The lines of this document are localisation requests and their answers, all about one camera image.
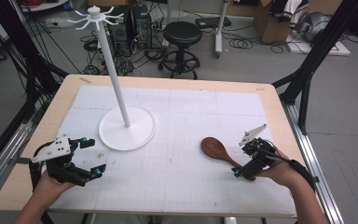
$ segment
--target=computer tower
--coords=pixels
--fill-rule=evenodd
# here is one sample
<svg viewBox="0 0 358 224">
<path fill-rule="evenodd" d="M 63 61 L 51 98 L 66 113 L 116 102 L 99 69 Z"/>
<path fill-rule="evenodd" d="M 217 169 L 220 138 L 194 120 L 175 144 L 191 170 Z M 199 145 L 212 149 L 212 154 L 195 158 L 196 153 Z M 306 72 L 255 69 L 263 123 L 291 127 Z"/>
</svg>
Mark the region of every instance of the computer tower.
<svg viewBox="0 0 358 224">
<path fill-rule="evenodd" d="M 114 57 L 130 57 L 132 55 L 131 43 L 115 42 L 113 45 L 113 55 Z"/>
<path fill-rule="evenodd" d="M 152 48 L 151 17 L 145 4 L 135 4 L 132 7 L 135 25 L 135 36 L 138 47 L 143 49 Z"/>
<path fill-rule="evenodd" d="M 117 25 L 111 25 L 109 23 L 107 25 L 110 37 L 112 38 L 112 43 L 130 43 L 133 38 L 135 38 L 131 17 L 131 8 L 129 6 L 115 6 L 109 16 L 118 16 L 121 13 L 124 15 L 120 18 L 109 18 L 110 22 L 118 23 Z"/>
</svg>

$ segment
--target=round white base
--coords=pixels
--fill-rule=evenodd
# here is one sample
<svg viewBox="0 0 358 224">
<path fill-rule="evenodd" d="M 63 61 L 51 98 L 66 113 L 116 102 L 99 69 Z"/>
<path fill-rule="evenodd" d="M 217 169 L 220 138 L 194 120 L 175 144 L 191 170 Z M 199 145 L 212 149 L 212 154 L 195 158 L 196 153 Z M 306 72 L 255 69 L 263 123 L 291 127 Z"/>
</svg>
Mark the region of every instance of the round white base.
<svg viewBox="0 0 358 224">
<path fill-rule="evenodd" d="M 133 150 L 149 142 L 156 132 L 156 121 L 149 111 L 127 106 L 131 126 L 125 127 L 120 108 L 109 111 L 101 120 L 99 133 L 103 142 L 116 150 Z"/>
</svg>

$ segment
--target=hand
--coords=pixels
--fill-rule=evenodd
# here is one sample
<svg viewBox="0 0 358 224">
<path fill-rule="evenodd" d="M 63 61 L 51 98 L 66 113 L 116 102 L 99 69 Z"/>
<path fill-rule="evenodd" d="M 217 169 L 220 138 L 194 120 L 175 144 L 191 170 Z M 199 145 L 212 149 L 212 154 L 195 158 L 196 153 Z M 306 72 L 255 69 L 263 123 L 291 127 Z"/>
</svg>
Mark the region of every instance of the hand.
<svg viewBox="0 0 358 224">
<path fill-rule="evenodd" d="M 289 159 L 279 149 L 277 149 L 276 154 Z M 286 186 L 287 188 L 289 188 L 299 178 L 303 179 L 303 177 L 287 162 L 280 161 L 274 162 L 271 167 L 269 167 L 267 170 L 260 171 L 256 176 L 268 177 L 275 181 L 277 184 Z"/>
<path fill-rule="evenodd" d="M 60 183 L 56 179 L 48 176 L 45 171 L 37 183 L 34 194 L 28 203 L 22 208 L 15 224 L 37 224 L 43 213 L 69 188 L 72 183 Z"/>
<path fill-rule="evenodd" d="M 66 190 L 74 185 L 75 184 L 68 182 L 60 183 L 56 179 L 48 176 L 48 172 L 45 171 L 40 177 L 32 197 L 36 198 L 41 205 L 48 208 L 55 203 Z"/>
</svg>

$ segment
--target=floor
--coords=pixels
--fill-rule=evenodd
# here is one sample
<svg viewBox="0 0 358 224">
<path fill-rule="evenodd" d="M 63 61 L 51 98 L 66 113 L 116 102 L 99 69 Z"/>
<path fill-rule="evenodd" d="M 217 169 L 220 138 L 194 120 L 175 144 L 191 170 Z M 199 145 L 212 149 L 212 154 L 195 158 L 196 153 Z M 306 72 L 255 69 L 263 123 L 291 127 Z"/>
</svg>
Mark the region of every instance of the floor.
<svg viewBox="0 0 358 224">
<path fill-rule="evenodd" d="M 178 20 L 193 21 L 195 15 L 183 13 Z M 232 26 L 239 29 L 252 24 L 246 18 L 230 18 Z M 256 37 L 255 28 L 235 31 L 246 37 Z M 83 49 L 82 36 L 90 30 L 74 28 L 57 29 L 52 34 L 71 61 L 83 70 L 88 53 Z M 65 56 L 48 38 L 45 39 L 53 62 L 69 73 L 78 73 Z M 307 131 L 313 149 L 324 170 L 328 185 L 346 223 L 358 223 L 358 39 L 343 40 L 351 56 L 327 56 L 316 71 L 310 90 Z M 224 39 L 223 54 L 216 59 L 213 33 L 204 37 L 190 51 L 201 61 L 197 70 L 199 79 L 234 82 L 272 83 L 295 72 L 306 58 L 305 54 L 289 53 L 285 46 L 253 44 L 248 49 L 236 49 Z M 166 77 L 157 64 L 146 59 L 134 63 L 135 69 L 128 76 Z M 176 78 L 192 78 L 191 74 Z M 24 90 L 10 59 L 0 61 L 0 134 L 11 122 L 25 102 Z M 8 166 L 0 178 L 0 188 L 10 173 Z M 17 212 L 0 211 L 0 223 L 11 223 Z M 82 215 L 53 214 L 56 223 L 80 223 Z M 287 219 L 267 219 L 268 223 L 293 223 Z M 259 219 L 239 218 L 238 223 L 261 223 Z"/>
</svg>

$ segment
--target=spoon handle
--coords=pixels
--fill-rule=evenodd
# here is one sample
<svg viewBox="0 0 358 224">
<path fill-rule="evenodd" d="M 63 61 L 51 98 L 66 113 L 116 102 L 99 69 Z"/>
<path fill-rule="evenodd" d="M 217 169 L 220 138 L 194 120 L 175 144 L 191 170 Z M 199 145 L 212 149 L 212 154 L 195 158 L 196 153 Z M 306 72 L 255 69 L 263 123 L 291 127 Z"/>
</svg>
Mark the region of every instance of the spoon handle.
<svg viewBox="0 0 358 224">
<path fill-rule="evenodd" d="M 232 160 L 230 157 L 225 158 L 225 161 L 228 161 L 229 163 L 231 163 L 231 165 L 233 165 L 235 168 L 241 168 L 242 167 L 241 165 L 236 163 L 234 160 Z"/>
</svg>

